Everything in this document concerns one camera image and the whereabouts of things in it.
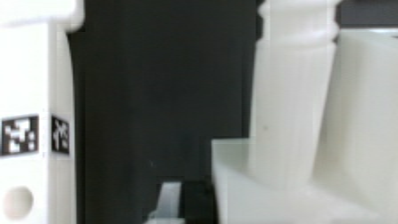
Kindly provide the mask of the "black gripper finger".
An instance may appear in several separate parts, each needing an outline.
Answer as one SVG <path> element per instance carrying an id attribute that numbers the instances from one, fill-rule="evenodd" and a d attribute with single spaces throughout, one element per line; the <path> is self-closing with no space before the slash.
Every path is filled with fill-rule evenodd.
<path id="1" fill-rule="evenodd" d="M 209 182 L 162 183 L 147 224 L 218 224 L 215 188 Z"/>

